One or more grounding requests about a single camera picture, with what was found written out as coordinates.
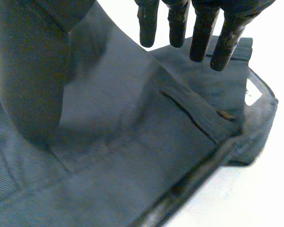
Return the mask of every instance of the dark gray fabric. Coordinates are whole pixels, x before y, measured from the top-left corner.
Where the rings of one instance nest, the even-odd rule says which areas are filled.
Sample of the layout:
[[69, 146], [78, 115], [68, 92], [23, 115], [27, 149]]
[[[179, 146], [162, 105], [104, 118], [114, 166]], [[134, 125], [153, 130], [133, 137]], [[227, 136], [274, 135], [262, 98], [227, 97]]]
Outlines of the dark gray fabric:
[[23, 139], [0, 105], [0, 227], [128, 226], [242, 129], [251, 51], [223, 73], [208, 59], [188, 62], [185, 48], [147, 53], [96, 3], [71, 42], [62, 117], [48, 144]]

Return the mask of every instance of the white background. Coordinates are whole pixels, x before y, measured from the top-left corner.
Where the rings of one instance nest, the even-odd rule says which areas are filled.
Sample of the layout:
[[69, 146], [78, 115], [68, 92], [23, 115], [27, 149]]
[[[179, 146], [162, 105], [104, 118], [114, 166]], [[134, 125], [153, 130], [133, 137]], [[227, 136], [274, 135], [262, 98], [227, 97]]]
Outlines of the white background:
[[[139, 43], [138, 7], [134, 0], [99, 3]], [[168, 9], [161, 2], [156, 42], [147, 50], [169, 44], [167, 15]], [[194, 23], [191, 6], [186, 37], [192, 36]], [[214, 35], [220, 34], [222, 25], [221, 12]], [[284, 0], [277, 0], [264, 10], [247, 26], [243, 37], [254, 39], [249, 66], [279, 99], [266, 147], [251, 167], [223, 167], [217, 171], [164, 227], [284, 227]]]

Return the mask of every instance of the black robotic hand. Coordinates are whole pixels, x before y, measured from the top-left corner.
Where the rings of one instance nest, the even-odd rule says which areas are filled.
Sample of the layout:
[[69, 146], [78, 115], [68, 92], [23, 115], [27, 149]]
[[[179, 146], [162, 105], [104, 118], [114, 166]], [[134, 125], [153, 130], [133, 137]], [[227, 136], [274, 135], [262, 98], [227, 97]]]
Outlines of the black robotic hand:
[[[157, 29], [157, 13], [160, 0], [135, 0], [139, 6], [140, 43], [151, 47]], [[169, 8], [169, 40], [174, 47], [181, 47], [185, 39], [190, 0], [162, 0]], [[196, 21], [190, 59], [202, 61], [206, 55], [209, 39], [219, 15], [224, 10], [224, 24], [211, 60], [211, 68], [222, 71], [228, 64], [246, 27], [275, 0], [191, 0]]]

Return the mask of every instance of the white label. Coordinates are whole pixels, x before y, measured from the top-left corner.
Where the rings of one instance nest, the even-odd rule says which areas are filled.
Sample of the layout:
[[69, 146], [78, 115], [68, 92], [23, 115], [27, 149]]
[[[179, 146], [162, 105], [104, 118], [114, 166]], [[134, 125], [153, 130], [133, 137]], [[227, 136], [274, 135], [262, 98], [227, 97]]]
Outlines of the white label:
[[262, 93], [259, 91], [259, 89], [257, 89], [257, 87], [251, 82], [250, 79], [247, 79], [245, 94], [246, 105], [253, 105], [261, 96]]

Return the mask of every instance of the black finger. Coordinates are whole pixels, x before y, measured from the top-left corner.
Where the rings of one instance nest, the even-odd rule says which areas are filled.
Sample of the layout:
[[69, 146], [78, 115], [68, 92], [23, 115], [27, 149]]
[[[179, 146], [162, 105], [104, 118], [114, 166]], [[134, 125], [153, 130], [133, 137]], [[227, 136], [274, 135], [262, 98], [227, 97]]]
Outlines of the black finger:
[[211, 60], [211, 68], [222, 71], [227, 66], [247, 24], [259, 13], [238, 16], [224, 14], [225, 21]]
[[184, 44], [190, 0], [163, 0], [169, 8], [169, 42], [174, 47]]
[[159, 1], [149, 1], [149, 4], [143, 4], [138, 9], [140, 43], [144, 47], [152, 47], [155, 42]]
[[220, 7], [194, 3], [193, 6], [195, 8], [196, 21], [189, 57], [193, 61], [201, 62], [206, 56]]

